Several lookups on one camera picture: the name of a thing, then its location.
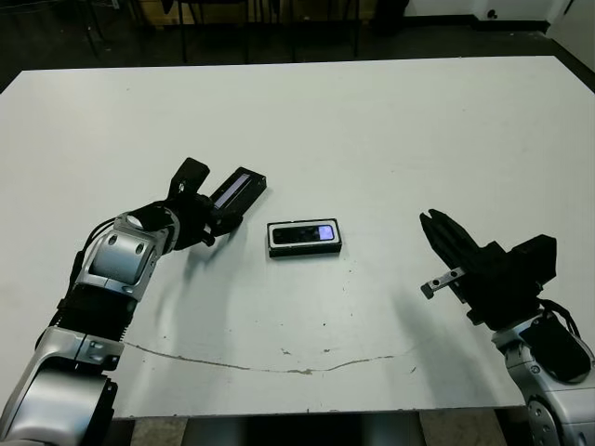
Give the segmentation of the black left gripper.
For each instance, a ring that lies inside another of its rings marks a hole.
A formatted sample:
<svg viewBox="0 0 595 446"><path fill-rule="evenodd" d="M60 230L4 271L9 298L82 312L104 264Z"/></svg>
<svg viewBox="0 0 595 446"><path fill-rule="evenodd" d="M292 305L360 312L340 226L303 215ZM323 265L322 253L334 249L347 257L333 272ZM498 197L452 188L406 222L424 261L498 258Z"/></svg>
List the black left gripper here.
<svg viewBox="0 0 595 446"><path fill-rule="evenodd" d="M218 199L220 190L215 190L211 195L197 193L181 193L171 204L171 210L178 218L179 233L175 251L192 247L199 243L212 246L215 237L205 228L210 225L212 212L219 209ZM224 213L214 217L214 233L231 233L243 222L243 215L236 212Z"/></svg>

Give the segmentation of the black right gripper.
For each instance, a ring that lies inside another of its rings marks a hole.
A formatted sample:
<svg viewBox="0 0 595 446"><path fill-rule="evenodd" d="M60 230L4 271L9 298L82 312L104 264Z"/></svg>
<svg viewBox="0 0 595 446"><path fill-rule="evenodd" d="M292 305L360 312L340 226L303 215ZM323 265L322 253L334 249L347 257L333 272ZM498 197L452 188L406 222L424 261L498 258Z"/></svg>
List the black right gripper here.
<svg viewBox="0 0 595 446"><path fill-rule="evenodd" d="M445 287L469 305L475 325L504 329L533 318L543 289L543 249L522 243L506 252L497 243L480 247L447 214L430 209L419 215L422 229L435 254L448 270L421 285L427 299Z"/></svg>

